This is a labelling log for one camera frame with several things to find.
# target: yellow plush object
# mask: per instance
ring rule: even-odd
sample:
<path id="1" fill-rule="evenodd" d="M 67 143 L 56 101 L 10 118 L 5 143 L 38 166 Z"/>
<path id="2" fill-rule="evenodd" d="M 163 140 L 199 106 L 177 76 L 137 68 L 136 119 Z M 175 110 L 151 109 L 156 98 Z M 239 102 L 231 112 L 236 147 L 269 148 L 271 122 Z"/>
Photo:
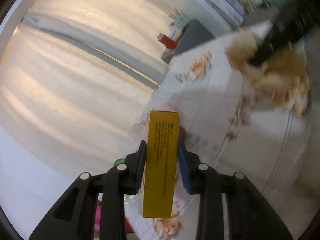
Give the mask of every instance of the yellow plush object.
<path id="1" fill-rule="evenodd" d="M 276 106 L 294 109 L 301 116 L 307 108 L 310 79 L 305 60 L 289 46 L 275 52 L 256 68 L 248 61 L 254 57 L 262 39 L 251 31 L 240 31 L 226 49 L 233 69 L 240 71 L 247 82 L 263 93 L 271 94 Z"/>

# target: beige stuffed toy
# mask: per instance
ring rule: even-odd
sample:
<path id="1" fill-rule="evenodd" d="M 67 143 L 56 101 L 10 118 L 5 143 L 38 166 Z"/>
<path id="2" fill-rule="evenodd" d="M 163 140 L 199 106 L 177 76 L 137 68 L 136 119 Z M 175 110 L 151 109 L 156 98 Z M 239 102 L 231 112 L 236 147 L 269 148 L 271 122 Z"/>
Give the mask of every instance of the beige stuffed toy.
<path id="1" fill-rule="evenodd" d="M 294 110 L 301 116 L 307 108 L 310 79 L 305 60 L 289 46 L 273 53 L 270 59 L 256 68 L 248 61 L 262 39 L 251 31 L 240 31 L 226 49 L 226 56 L 233 69 L 240 71 L 247 82 L 257 90 L 272 95 L 276 106 Z"/>

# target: silver screw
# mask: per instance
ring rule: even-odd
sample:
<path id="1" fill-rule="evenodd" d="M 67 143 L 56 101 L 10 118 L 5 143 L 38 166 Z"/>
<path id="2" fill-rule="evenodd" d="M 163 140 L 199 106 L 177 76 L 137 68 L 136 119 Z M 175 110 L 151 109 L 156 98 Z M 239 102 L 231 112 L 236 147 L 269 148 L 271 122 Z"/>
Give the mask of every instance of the silver screw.
<path id="1" fill-rule="evenodd" d="M 199 164 L 198 168 L 201 170 L 201 171 L 206 171 L 208 169 L 208 165 L 207 164 L 204 164 L 204 163 L 201 163 Z"/>
<path id="2" fill-rule="evenodd" d="M 88 179 L 90 177 L 90 174 L 87 172 L 84 172 L 80 175 L 80 179 Z"/>
<path id="3" fill-rule="evenodd" d="M 242 172 L 237 172 L 236 173 L 236 178 L 237 179 L 244 179 L 244 174 Z"/>
<path id="4" fill-rule="evenodd" d="M 125 164 L 123 164 L 123 163 L 121 163 L 121 164 L 119 164 L 119 165 L 117 166 L 117 169 L 118 169 L 119 171 L 124 171 L 126 168 L 127 168 L 127 165 L 125 165 Z"/>

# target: yellow box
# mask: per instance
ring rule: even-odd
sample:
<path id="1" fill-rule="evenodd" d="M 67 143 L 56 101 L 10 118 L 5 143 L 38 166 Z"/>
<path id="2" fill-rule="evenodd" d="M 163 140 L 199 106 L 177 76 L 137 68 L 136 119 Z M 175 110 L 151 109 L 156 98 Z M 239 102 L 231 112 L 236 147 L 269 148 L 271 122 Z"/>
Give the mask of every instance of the yellow box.
<path id="1" fill-rule="evenodd" d="M 143 217 L 171 217 L 178 136 L 178 113 L 151 111 L 143 194 Z"/>

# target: rectangular yellow carton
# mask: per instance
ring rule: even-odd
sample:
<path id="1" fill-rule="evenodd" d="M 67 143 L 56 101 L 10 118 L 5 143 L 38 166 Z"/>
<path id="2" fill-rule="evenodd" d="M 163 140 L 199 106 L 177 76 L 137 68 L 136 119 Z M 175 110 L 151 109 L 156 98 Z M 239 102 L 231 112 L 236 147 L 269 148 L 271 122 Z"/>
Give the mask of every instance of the rectangular yellow carton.
<path id="1" fill-rule="evenodd" d="M 151 111 L 143 194 L 143 217 L 171 217 L 178 136 L 178 113 Z"/>

